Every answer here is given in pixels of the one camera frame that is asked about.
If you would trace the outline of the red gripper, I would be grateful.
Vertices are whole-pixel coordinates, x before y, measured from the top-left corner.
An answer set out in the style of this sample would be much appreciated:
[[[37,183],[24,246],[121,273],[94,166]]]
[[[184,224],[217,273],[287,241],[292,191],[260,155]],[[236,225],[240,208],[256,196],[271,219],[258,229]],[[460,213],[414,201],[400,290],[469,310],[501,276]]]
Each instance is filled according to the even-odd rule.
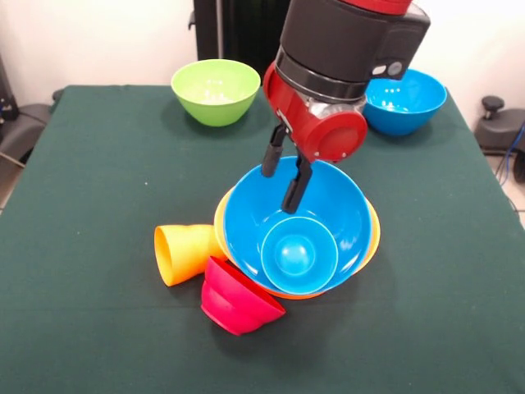
[[[281,208],[286,213],[296,213],[313,174],[310,162],[337,163],[351,156],[364,142],[368,132],[361,110],[364,101],[357,105],[318,102],[288,85],[277,73],[274,62],[263,77],[263,90],[273,112],[285,124],[274,128],[261,171],[265,177],[274,175],[288,128],[290,139],[302,154],[297,156],[297,174],[289,184]]]

